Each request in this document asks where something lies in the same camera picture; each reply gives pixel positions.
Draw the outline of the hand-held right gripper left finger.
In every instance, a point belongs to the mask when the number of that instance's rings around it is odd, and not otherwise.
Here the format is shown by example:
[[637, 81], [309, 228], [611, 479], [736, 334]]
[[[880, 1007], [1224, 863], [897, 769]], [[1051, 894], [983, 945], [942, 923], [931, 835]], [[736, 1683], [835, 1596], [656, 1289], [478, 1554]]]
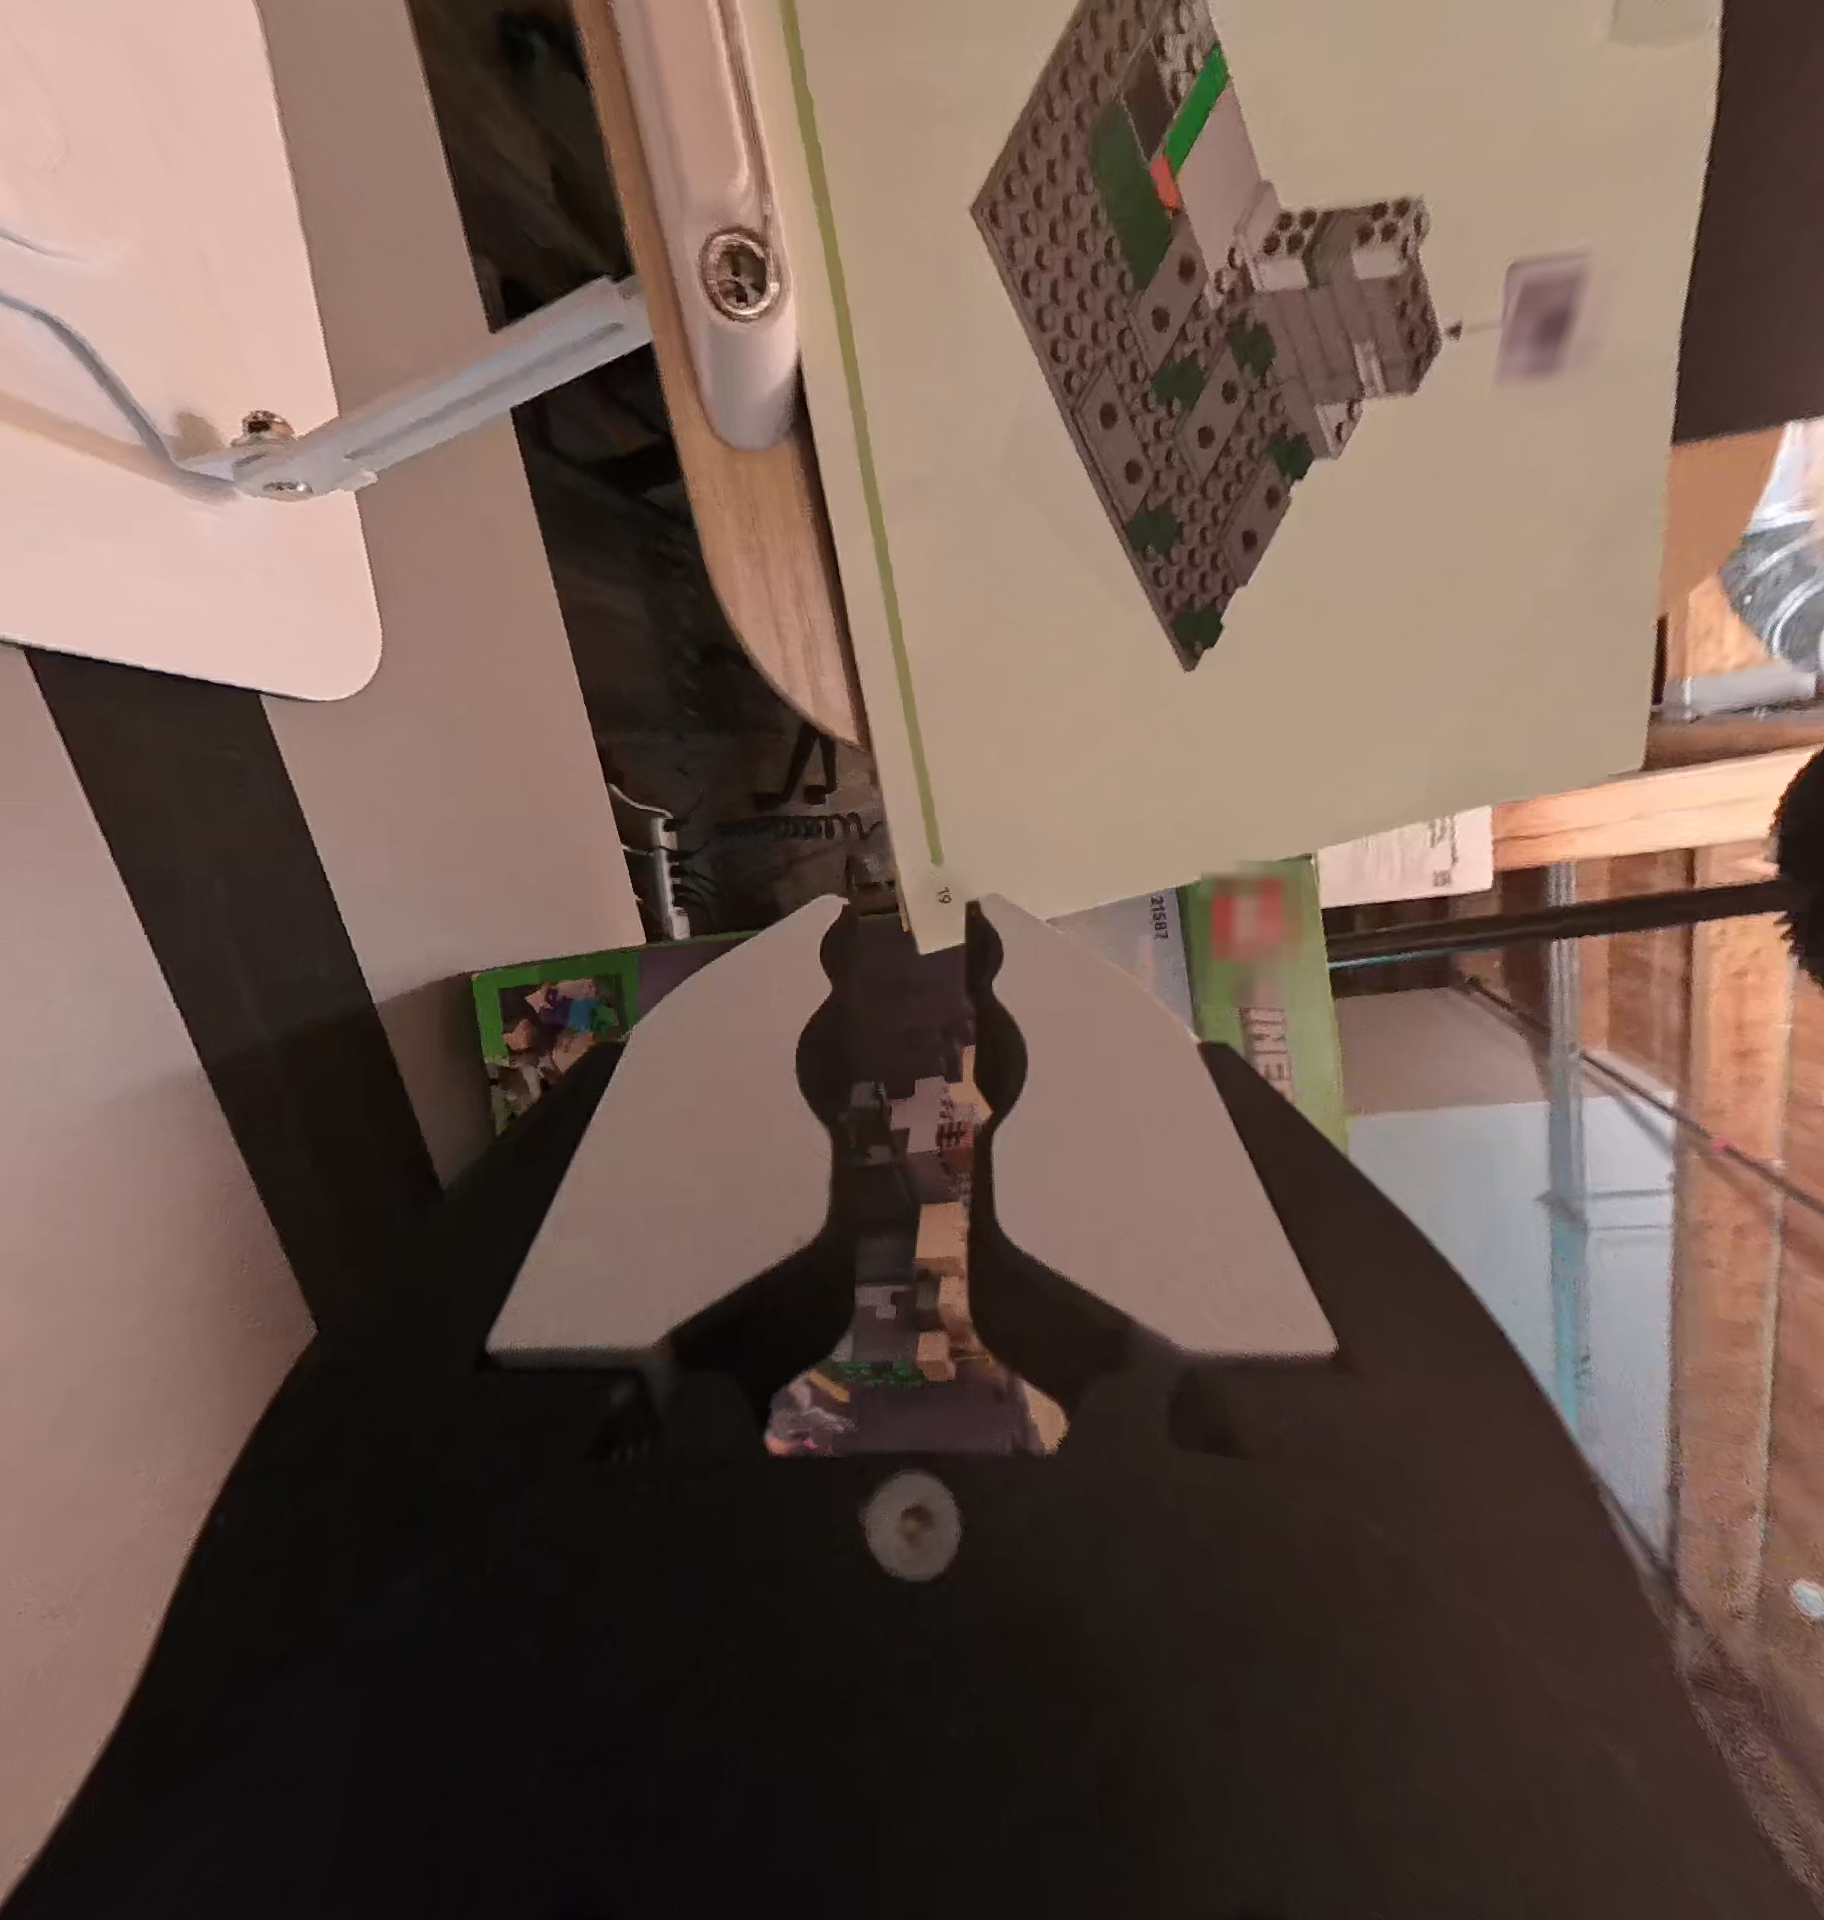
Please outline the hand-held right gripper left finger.
[[493, 1322], [494, 1361], [653, 1356], [813, 1240], [831, 1139], [800, 1046], [831, 993], [822, 943], [841, 913], [808, 900], [633, 1026]]

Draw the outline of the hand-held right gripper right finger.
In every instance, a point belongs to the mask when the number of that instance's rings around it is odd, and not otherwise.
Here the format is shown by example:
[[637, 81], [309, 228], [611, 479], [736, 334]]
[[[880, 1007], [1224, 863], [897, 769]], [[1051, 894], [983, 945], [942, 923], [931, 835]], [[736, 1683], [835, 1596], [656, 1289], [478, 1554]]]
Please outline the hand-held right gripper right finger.
[[970, 908], [989, 1221], [1186, 1356], [1322, 1361], [1335, 1335], [1186, 1015], [1126, 957]]

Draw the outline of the building instruction booklet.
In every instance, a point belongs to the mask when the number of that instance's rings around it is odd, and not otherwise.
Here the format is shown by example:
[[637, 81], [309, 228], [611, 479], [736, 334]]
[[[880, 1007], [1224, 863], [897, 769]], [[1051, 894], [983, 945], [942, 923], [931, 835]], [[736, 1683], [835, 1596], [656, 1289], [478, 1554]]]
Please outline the building instruction booklet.
[[923, 945], [1643, 758], [1720, 4], [778, 4]]

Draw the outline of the green toy set box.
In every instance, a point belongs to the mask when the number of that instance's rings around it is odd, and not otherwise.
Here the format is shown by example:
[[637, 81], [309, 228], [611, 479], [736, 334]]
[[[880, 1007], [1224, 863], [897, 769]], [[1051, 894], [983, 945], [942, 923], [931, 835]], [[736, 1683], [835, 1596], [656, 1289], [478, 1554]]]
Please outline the green toy set box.
[[[1186, 1015], [1224, 1097], [1217, 1058], [1234, 1058], [1267, 1086], [1268, 1114], [1317, 1121], [1335, 1093], [1330, 992], [1304, 951], [1312, 922], [1283, 870], [1208, 880], [1172, 908]], [[1094, 908], [1051, 922], [1126, 957], [1151, 960], [1147, 906]], [[754, 934], [736, 934], [705, 960], [683, 960], [644, 1013], [687, 972]], [[1111, 1391], [1139, 1362], [1164, 1382], [1155, 1405], [1175, 1443], [1234, 1452], [1237, 1411], [1344, 1374], [1344, 1344], [1322, 1301], [1312, 1258], [1283, 1221], [1335, 1349], [1322, 1361], [1211, 1361], [1186, 1356], [1117, 1308], [1013, 1248], [989, 1221], [982, 1134], [989, 1109], [974, 1081], [970, 936], [922, 951], [878, 915], [845, 913], [822, 943], [831, 984], [800, 1046], [800, 1080], [831, 1139], [830, 1213], [802, 1253], [738, 1284], [720, 1305], [683, 1322], [664, 1351], [617, 1361], [507, 1365], [487, 1349], [521, 1261], [564, 1169], [521, 1252], [504, 1303], [484, 1331], [484, 1362], [517, 1378], [601, 1369], [664, 1405], [685, 1380], [731, 1380], [763, 1425], [763, 1446], [790, 1459], [937, 1457], [1044, 1459], [1081, 1423], [1092, 1386]], [[586, 1044], [539, 1117], [591, 1065], [622, 1046]]]

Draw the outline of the black rod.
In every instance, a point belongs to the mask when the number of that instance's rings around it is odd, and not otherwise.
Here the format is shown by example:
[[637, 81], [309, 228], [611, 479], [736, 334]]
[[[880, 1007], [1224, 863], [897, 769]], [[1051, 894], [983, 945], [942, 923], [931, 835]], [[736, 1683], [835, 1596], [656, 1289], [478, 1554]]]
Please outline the black rod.
[[1733, 917], [1782, 917], [1794, 915], [1806, 900], [1809, 888], [1784, 878], [1621, 900], [1570, 900], [1510, 915], [1446, 917], [1426, 923], [1328, 931], [1325, 953], [1330, 971], [1352, 972], [1458, 953], [1692, 927]]

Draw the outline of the white wooden book stand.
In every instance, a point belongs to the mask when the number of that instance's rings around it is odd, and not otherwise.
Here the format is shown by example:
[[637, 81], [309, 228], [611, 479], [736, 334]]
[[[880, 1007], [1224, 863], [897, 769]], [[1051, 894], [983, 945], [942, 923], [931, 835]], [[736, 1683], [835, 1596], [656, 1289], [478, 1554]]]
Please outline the white wooden book stand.
[[348, 495], [653, 332], [594, 278], [341, 403], [257, 4], [0, 4], [0, 643], [348, 699]]

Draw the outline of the dark panel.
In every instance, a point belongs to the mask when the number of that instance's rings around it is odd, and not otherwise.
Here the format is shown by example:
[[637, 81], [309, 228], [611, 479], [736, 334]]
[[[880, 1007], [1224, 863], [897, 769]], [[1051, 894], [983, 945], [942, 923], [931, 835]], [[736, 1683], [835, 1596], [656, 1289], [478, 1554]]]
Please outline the dark panel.
[[1824, 2], [1729, 2], [1675, 445], [1824, 418]]

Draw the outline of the silver air duct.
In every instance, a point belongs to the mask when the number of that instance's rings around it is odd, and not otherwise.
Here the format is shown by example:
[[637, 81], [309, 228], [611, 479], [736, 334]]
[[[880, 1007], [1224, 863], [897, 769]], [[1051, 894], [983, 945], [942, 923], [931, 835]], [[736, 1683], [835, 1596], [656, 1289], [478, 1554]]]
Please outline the silver air duct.
[[1759, 501], [1719, 582], [1732, 613], [1772, 657], [1824, 682], [1824, 420], [1781, 430]]

